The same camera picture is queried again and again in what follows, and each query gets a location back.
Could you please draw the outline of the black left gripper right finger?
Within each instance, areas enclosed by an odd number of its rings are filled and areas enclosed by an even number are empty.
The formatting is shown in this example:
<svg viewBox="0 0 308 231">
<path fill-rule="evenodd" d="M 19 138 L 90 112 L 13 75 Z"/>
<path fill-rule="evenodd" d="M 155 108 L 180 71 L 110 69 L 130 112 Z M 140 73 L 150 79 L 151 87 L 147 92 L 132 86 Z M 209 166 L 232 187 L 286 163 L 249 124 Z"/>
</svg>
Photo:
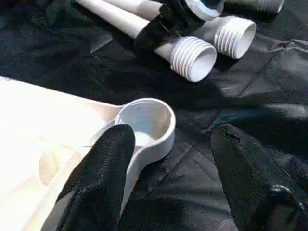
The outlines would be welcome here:
<svg viewBox="0 0 308 231">
<path fill-rule="evenodd" d="M 258 140 L 223 124 L 213 129 L 210 145 L 238 230 L 308 229 L 308 196 Z"/>
</svg>

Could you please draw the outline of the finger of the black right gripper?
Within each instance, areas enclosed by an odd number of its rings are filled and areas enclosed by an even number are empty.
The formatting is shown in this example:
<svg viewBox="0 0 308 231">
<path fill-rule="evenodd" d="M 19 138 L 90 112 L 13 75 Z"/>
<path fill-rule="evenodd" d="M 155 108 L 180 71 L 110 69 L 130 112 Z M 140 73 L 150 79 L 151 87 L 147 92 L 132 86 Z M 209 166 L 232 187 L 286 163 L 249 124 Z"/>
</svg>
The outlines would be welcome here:
<svg viewBox="0 0 308 231">
<path fill-rule="evenodd" d="M 159 15 L 151 20 L 137 35 L 134 48 L 153 51 L 173 34 L 176 25 L 173 9 L 170 5 L 162 5 Z"/>
</svg>

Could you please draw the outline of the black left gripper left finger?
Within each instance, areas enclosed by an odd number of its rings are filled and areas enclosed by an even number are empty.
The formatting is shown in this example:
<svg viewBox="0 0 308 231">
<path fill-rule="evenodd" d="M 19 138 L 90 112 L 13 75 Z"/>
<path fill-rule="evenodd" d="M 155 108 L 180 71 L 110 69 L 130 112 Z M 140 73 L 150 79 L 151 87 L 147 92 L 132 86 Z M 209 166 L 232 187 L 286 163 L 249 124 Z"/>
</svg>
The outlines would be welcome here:
<svg viewBox="0 0 308 231">
<path fill-rule="evenodd" d="M 127 124 L 106 130 L 66 181 L 58 200 L 69 199 L 58 231 L 115 231 L 135 135 Z"/>
</svg>

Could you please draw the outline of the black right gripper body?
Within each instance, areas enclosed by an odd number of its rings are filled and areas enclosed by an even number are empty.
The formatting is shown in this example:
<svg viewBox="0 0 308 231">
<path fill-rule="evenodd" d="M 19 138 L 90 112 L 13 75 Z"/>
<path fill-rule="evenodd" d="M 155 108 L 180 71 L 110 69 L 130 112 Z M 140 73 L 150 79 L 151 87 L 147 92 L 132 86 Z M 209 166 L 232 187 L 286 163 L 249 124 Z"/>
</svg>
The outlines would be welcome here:
<svg viewBox="0 0 308 231">
<path fill-rule="evenodd" d="M 198 30 L 205 23 L 192 12 L 184 0 L 170 0 L 167 6 L 171 8 L 176 18 L 183 23 L 185 31 Z"/>
</svg>

